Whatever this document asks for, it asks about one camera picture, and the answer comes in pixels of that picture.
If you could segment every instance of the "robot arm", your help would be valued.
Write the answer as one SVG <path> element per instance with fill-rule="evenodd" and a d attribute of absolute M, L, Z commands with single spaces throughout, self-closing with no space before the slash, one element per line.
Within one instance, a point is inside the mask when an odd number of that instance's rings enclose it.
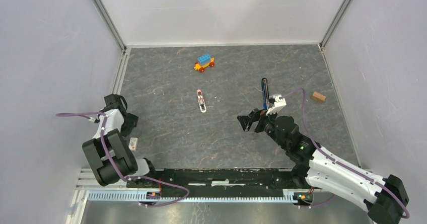
<path fill-rule="evenodd" d="M 366 211 L 376 223 L 399 223 L 403 209 L 380 187 L 391 190 L 406 206 L 409 198 L 399 178 L 390 175 L 385 179 L 337 157 L 319 143 L 316 147 L 309 137 L 299 132 L 292 117 L 277 116 L 286 105 L 280 95 L 272 96 L 270 102 L 273 107 L 268 110 L 254 109 L 249 115 L 237 119 L 244 131 L 249 131 L 252 124 L 258 122 L 255 132 L 267 133 L 286 151 L 296 164 L 292 169 L 292 181 L 298 186 L 309 184 L 347 199 Z"/>

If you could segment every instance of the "wooden block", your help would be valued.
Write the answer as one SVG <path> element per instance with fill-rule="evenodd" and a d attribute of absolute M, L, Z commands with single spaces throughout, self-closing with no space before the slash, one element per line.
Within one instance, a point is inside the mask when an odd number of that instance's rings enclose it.
<path fill-rule="evenodd" d="M 314 92 L 313 95 L 311 96 L 311 99 L 316 101 L 316 102 L 323 103 L 325 101 L 326 97 L 323 96 L 322 94 L 318 93 L 318 92 Z"/>

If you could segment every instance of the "red and white object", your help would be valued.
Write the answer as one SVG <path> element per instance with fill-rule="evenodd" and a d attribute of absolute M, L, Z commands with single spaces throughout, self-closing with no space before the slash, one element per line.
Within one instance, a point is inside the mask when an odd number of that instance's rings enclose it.
<path fill-rule="evenodd" d="M 206 104 L 204 103 L 203 94 L 201 90 L 197 90 L 197 100 L 199 102 L 199 107 L 201 112 L 206 112 Z"/>

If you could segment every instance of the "yellow toy car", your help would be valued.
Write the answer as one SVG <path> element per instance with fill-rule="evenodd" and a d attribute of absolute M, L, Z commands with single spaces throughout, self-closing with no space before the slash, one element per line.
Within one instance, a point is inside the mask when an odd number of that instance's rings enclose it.
<path fill-rule="evenodd" d="M 213 67 L 214 65 L 215 59 L 212 58 L 209 54 L 205 54 L 197 58 L 197 61 L 194 64 L 194 69 L 203 72 L 206 67 Z"/>

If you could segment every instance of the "gray floor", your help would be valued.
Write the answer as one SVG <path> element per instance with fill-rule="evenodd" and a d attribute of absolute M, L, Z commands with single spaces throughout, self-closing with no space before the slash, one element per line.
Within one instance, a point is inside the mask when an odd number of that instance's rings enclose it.
<path fill-rule="evenodd" d="M 316 193 L 320 203 L 329 193 Z M 143 208 L 134 202 L 89 201 L 82 223 L 86 224 L 368 224 L 366 212 L 342 198 L 313 209 L 298 210 L 285 203 L 186 203 L 179 202 L 162 208 Z"/>
<path fill-rule="evenodd" d="M 200 73 L 196 59 L 209 53 L 216 65 Z M 357 163 L 342 112 L 317 45 L 217 46 L 132 49 L 121 94 L 139 116 L 137 158 L 156 168 L 287 168 L 294 164 L 266 134 L 243 132 L 236 116 L 262 108 L 261 78 L 270 94 L 304 87 L 326 96 L 308 97 L 307 115 L 315 138 L 330 151 Z M 201 113 L 201 89 L 207 112 Z M 302 128 L 301 93 L 287 98 L 281 115 Z"/>

